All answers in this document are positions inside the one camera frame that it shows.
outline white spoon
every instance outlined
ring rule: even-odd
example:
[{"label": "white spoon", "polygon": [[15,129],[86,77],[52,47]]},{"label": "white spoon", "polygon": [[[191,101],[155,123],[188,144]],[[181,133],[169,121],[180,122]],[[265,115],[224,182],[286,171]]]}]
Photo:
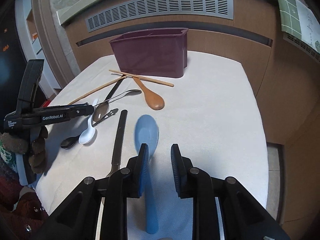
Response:
[{"label": "white spoon", "polygon": [[[95,106],[95,105],[98,103],[98,101],[99,101],[99,99],[96,98],[96,99],[93,101],[92,105]],[[84,131],[82,132],[82,134],[80,135],[80,137],[79,137],[79,143],[80,143],[80,144],[87,144],[87,143],[89,143],[89,142],[92,140],[95,132],[96,132],[96,129],[95,129],[94,127],[92,127],[92,115],[90,115],[90,117],[88,118],[88,128],[87,128],[86,130],[84,130]]]}]

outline purple plastic container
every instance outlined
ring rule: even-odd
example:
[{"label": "purple plastic container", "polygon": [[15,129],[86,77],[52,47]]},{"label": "purple plastic container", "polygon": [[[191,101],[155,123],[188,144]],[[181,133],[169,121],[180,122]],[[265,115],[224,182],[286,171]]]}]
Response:
[{"label": "purple plastic container", "polygon": [[128,32],[110,44],[122,72],[180,78],[187,66],[187,32],[188,28]]}]

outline black utensil handle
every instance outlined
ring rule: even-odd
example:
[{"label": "black utensil handle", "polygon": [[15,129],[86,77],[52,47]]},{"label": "black utensil handle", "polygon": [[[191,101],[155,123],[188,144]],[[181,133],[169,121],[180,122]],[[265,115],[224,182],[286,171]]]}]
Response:
[{"label": "black utensil handle", "polygon": [[127,120],[127,110],[122,110],[119,118],[118,129],[116,134],[115,146],[113,147],[112,165],[120,165],[122,143],[124,137],[124,127]]},{"label": "black utensil handle", "polygon": [[117,83],[113,86],[113,88],[111,89],[111,91],[109,92],[109,94],[107,95],[105,100],[112,98],[113,94],[116,92],[116,90],[118,89],[118,87],[120,86],[120,84],[123,80],[124,80],[124,78],[117,81]]}]

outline blue spoon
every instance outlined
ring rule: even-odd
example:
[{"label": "blue spoon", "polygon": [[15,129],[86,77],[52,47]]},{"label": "blue spoon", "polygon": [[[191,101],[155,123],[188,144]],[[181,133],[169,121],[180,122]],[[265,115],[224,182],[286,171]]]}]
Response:
[{"label": "blue spoon", "polygon": [[[134,145],[137,153],[139,153],[142,143],[148,144],[150,161],[156,150],[158,138],[159,129],[155,119],[148,114],[140,116],[134,129]],[[146,232],[148,234],[154,234],[158,231],[159,224],[149,169],[146,176],[144,198],[146,205]]]}]

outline metal screw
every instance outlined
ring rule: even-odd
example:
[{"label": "metal screw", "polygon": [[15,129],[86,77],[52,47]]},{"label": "metal screw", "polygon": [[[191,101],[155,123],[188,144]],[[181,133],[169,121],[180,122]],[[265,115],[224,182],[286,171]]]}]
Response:
[{"label": "metal screw", "polygon": [[32,231],[31,226],[25,225],[25,227],[26,227],[27,232],[31,232]]},{"label": "metal screw", "polygon": [[93,182],[93,177],[86,177],[84,178],[83,182],[85,184],[91,184]]},{"label": "metal screw", "polygon": [[190,169],[190,172],[191,172],[192,174],[198,174],[198,173],[199,173],[199,169],[193,167],[193,168]]},{"label": "metal screw", "polygon": [[123,168],[120,170],[122,174],[126,175],[130,173],[130,169],[129,168]]},{"label": "metal screw", "polygon": [[227,177],[227,182],[229,184],[235,184],[237,180],[234,177]]}]

